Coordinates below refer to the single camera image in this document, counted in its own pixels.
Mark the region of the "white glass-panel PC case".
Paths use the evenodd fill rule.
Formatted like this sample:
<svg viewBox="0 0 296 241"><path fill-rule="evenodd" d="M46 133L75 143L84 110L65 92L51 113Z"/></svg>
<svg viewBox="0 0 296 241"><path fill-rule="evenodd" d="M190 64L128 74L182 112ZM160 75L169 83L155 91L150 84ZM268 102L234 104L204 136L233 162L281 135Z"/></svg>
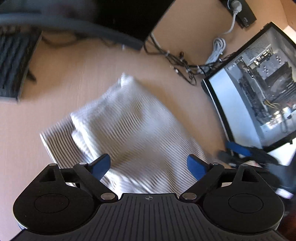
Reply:
<svg viewBox="0 0 296 241"><path fill-rule="evenodd" d="M226 140L289 165L295 155L295 42L268 23L202 81Z"/></svg>

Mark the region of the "black wall power strip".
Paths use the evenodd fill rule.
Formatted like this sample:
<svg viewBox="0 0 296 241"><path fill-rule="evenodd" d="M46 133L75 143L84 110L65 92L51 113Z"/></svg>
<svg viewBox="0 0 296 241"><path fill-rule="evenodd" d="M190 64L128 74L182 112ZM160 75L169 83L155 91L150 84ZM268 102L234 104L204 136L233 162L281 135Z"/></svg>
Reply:
<svg viewBox="0 0 296 241"><path fill-rule="evenodd" d="M245 0L238 1L242 5L242 10L236 15L236 22L241 28L248 28L257 20L257 18ZM231 6L233 1L220 0L220 2L229 13L233 14L233 8Z"/></svg>

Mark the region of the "black mechanical keyboard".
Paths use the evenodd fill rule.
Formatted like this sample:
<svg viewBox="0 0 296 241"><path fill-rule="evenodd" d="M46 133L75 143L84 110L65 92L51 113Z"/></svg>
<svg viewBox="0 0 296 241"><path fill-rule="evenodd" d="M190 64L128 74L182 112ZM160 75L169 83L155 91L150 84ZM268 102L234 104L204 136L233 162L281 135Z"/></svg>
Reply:
<svg viewBox="0 0 296 241"><path fill-rule="evenodd" d="M41 31L1 33L1 98L20 100Z"/></svg>

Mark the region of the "black curved monitor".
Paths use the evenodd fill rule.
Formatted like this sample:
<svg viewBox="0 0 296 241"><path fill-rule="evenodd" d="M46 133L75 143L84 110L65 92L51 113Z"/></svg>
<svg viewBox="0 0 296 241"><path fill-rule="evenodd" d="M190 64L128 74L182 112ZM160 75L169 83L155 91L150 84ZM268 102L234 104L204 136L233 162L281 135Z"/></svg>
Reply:
<svg viewBox="0 0 296 241"><path fill-rule="evenodd" d="M1 1L2 25L98 37L140 50L173 1Z"/></svg>

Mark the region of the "striped beige long-sleeve shirt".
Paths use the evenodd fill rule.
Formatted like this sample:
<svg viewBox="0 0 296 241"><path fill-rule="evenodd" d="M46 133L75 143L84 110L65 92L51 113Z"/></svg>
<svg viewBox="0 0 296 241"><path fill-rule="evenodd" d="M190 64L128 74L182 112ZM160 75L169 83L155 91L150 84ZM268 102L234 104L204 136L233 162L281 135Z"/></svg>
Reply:
<svg viewBox="0 0 296 241"><path fill-rule="evenodd" d="M100 99L72 112L40 137L61 168L108 154L111 166L101 181L117 195L181 194L196 182L187 157L207 160L174 115L127 74Z"/></svg>

